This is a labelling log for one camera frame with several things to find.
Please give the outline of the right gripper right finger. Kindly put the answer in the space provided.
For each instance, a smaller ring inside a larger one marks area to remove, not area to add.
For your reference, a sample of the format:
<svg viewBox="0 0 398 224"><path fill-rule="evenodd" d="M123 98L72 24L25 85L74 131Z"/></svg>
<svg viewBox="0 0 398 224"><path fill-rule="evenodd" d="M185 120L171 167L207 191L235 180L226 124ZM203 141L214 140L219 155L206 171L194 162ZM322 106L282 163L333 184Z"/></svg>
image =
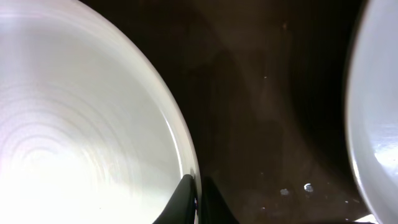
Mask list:
<svg viewBox="0 0 398 224"><path fill-rule="evenodd" d="M202 182L201 224L239 224L210 177Z"/></svg>

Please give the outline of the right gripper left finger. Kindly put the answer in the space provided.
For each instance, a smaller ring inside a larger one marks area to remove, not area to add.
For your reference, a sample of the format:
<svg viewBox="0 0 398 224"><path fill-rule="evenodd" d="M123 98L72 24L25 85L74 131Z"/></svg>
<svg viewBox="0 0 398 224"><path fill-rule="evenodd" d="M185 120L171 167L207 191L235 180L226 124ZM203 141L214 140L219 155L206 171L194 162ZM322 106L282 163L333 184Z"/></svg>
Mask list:
<svg viewBox="0 0 398 224"><path fill-rule="evenodd" d="M190 174L186 174L153 224L194 224L196 197L195 181Z"/></svg>

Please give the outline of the pale blue plate top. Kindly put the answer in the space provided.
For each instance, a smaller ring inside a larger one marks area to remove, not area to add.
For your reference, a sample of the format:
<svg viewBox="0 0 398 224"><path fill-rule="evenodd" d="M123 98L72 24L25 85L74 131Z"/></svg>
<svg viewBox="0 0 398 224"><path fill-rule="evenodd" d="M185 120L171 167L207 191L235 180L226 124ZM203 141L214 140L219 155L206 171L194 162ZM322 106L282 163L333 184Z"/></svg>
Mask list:
<svg viewBox="0 0 398 224"><path fill-rule="evenodd" d="M345 97L349 161L379 223L397 223L397 1L367 1L356 30Z"/></svg>

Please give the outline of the white plate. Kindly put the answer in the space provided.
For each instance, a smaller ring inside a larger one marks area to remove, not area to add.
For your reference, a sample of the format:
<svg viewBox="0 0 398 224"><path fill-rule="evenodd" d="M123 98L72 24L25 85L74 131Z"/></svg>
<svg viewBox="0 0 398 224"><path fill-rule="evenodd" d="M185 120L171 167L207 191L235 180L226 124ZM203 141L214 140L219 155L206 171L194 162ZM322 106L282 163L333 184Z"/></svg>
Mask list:
<svg viewBox="0 0 398 224"><path fill-rule="evenodd" d="M201 184L171 92L80 1L1 2L1 222L153 223Z"/></svg>

